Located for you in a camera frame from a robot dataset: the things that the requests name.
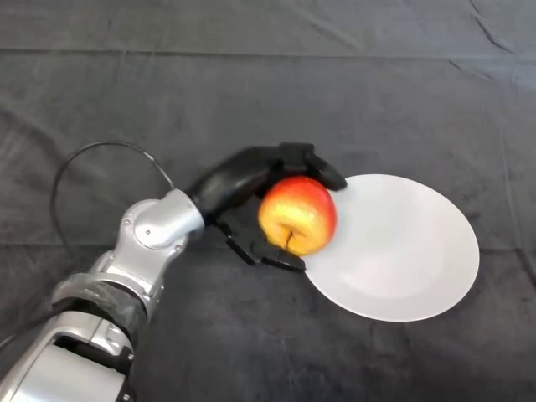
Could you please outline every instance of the silver robotic arm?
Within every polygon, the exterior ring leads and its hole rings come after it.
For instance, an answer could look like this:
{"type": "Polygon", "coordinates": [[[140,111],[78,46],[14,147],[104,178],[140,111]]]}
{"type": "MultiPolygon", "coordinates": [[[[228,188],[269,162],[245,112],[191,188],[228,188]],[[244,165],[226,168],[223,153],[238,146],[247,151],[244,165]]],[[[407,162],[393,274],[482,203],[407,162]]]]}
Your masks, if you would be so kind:
{"type": "Polygon", "coordinates": [[[90,272],[58,285],[49,320],[0,385],[1,402],[134,400],[126,378],[169,263],[204,228],[189,196],[173,190],[126,211],[116,248],[90,272]]]}
{"type": "Polygon", "coordinates": [[[116,248],[88,273],[72,275],[54,290],[57,314],[0,383],[0,402],[133,402],[127,378],[138,339],[160,301],[166,269],[205,225],[219,228],[250,265],[305,270],[298,256],[269,244],[258,228],[230,214],[296,175],[331,190],[346,187],[311,144],[287,143],[246,148],[185,192],[174,189],[161,200],[129,208],[116,248]]]}

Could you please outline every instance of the apple stem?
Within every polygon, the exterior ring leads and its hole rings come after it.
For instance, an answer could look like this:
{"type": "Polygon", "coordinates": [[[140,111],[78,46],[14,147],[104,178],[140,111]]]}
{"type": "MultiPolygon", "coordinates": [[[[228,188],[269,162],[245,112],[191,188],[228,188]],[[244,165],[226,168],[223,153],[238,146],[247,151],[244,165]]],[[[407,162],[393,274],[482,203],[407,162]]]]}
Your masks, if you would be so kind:
{"type": "Polygon", "coordinates": [[[292,239],[292,236],[294,235],[294,232],[291,230],[291,233],[288,235],[288,237],[286,238],[286,243],[285,243],[285,250],[288,250],[288,244],[291,242],[291,239],[292,239]]]}

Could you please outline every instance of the robotic hand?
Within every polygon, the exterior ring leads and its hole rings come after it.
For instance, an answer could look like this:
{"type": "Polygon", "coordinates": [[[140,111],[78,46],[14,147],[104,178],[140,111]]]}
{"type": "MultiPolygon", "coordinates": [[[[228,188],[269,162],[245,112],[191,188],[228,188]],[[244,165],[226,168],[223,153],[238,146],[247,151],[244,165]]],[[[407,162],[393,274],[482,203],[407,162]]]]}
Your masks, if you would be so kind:
{"type": "Polygon", "coordinates": [[[127,384],[134,351],[164,289],[169,263],[188,239],[215,225],[248,264],[305,270],[296,255],[269,244],[233,210],[279,180],[306,175],[331,190],[346,181],[311,144],[251,147],[220,163],[185,192],[174,189],[123,215],[116,248],[91,270],[58,285],[53,312],[33,345],[0,383],[0,402],[134,400],[127,384]]]}
{"type": "Polygon", "coordinates": [[[258,230],[244,226],[233,209],[253,195],[262,198],[278,181],[304,175],[330,190],[346,187],[346,180],[314,153],[312,144],[282,143],[278,147],[252,147],[235,154],[204,174],[186,194],[196,204],[206,224],[215,224],[227,235],[227,244],[246,263],[265,263],[304,271],[301,258],[268,243],[258,230]]]}

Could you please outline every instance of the black wire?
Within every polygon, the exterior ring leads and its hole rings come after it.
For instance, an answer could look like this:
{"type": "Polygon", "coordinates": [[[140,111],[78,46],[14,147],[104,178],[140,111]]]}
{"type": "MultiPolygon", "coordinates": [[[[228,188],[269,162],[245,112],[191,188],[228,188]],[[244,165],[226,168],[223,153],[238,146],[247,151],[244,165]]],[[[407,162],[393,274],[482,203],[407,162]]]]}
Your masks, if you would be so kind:
{"type": "Polygon", "coordinates": [[[11,335],[8,335],[0,342],[0,353],[11,343],[13,343],[15,340],[17,340],[19,337],[23,336],[26,332],[31,331],[32,329],[36,328],[37,326],[44,324],[47,322],[50,318],[56,316],[58,314],[57,311],[53,310],[52,312],[48,312],[47,314],[44,314],[41,317],[37,317],[34,320],[30,322],[26,322],[25,324],[21,325],[15,332],[13,332],[11,335]]]}
{"type": "Polygon", "coordinates": [[[137,147],[135,145],[132,145],[129,142],[123,142],[123,141],[98,141],[98,142],[92,142],[91,144],[87,144],[83,146],[82,148],[78,149],[77,151],[74,151],[71,153],[67,159],[62,163],[62,165],[58,168],[58,171],[56,172],[54,176],[54,181],[52,183],[52,189],[50,191],[50,200],[49,200],[49,212],[50,212],[50,218],[52,219],[52,225],[54,226],[54,229],[56,233],[58,234],[59,239],[61,240],[61,243],[65,247],[65,251],[69,255],[70,259],[73,261],[73,264],[78,265],[78,260],[75,257],[75,253],[73,252],[72,247],[70,246],[69,241],[65,237],[64,231],[61,229],[61,224],[58,219],[58,211],[56,209],[56,199],[58,198],[58,186],[59,182],[61,181],[61,178],[63,177],[63,174],[65,173],[65,170],[67,170],[67,167],[70,165],[73,160],[78,157],[81,153],[84,153],[92,148],[95,147],[102,147],[102,146],[115,146],[115,147],[126,147],[133,151],[136,151],[138,153],[141,153],[144,157],[147,157],[152,165],[162,174],[164,179],[166,180],[167,184],[169,185],[169,189],[173,190],[175,186],[173,185],[173,182],[171,178],[168,176],[168,174],[164,171],[160,163],[157,162],[157,160],[154,158],[153,155],[151,155],[149,152],[141,149],[140,147],[137,147]]]}

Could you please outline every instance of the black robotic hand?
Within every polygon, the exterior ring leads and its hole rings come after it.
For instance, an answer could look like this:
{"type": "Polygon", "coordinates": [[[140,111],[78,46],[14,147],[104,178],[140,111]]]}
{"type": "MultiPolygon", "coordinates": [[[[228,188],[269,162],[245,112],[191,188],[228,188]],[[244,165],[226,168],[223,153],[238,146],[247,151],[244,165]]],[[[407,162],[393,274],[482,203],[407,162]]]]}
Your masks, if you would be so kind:
{"type": "Polygon", "coordinates": [[[272,245],[257,230],[242,225],[232,215],[253,195],[262,198],[278,181],[290,176],[308,176],[324,187],[338,191],[346,180],[314,153],[312,144],[282,143],[278,147],[251,147],[236,153],[205,173],[186,193],[203,215],[227,235],[227,244],[250,265],[265,263],[304,271],[297,255],[272,245]]]}

